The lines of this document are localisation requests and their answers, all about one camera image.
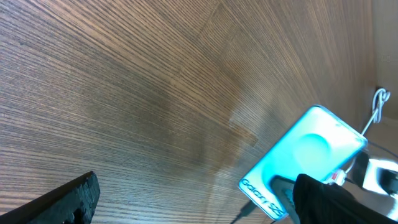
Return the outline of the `blue Galaxy smartphone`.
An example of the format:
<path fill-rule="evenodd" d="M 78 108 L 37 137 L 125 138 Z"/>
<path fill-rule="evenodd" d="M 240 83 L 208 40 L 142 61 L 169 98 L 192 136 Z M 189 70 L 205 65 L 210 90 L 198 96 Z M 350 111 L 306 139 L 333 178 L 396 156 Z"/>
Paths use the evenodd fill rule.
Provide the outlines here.
<path fill-rule="evenodd" d="M 239 181 L 239 189 L 273 220 L 287 211 L 271 187 L 275 177 L 307 174 L 323 182 L 368 141 L 322 105 L 311 106 Z"/>

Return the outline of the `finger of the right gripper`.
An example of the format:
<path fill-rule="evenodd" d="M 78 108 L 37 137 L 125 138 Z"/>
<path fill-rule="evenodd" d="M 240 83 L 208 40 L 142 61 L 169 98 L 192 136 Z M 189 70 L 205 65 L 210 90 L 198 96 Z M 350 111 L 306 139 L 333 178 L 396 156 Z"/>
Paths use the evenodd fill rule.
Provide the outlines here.
<path fill-rule="evenodd" d="M 289 214 L 294 224 L 300 224 L 299 216 L 295 211 L 293 189 L 295 182 L 276 175 L 270 181 L 270 187 L 284 210 Z"/>

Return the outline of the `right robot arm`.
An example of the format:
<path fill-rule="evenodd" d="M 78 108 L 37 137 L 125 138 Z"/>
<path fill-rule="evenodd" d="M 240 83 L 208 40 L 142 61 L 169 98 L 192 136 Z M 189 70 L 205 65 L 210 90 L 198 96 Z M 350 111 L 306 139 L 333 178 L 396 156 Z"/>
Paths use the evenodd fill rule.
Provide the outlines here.
<path fill-rule="evenodd" d="M 397 163 L 362 152 L 353 166 L 352 183 L 372 193 L 397 199 Z M 342 186 L 323 184 L 307 174 L 295 181 L 275 176 L 271 189 L 294 223 L 397 223 L 357 201 Z"/>

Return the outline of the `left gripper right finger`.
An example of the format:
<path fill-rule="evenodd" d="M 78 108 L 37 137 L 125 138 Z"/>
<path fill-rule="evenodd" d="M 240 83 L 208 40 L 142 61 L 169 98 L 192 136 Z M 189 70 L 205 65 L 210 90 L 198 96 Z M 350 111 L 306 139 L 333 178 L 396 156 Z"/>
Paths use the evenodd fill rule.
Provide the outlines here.
<path fill-rule="evenodd" d="M 301 224 L 396 224 L 395 220 L 359 203 L 337 184 L 324 184 L 300 174 L 293 201 Z"/>

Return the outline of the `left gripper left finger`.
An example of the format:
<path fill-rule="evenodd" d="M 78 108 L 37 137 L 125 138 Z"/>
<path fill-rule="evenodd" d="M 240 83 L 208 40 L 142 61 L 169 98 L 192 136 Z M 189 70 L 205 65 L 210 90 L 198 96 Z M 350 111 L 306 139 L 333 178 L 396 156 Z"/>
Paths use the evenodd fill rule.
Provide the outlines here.
<path fill-rule="evenodd" d="M 1 223 L 91 223 L 99 197 L 98 178 L 90 171 L 1 215 Z"/>

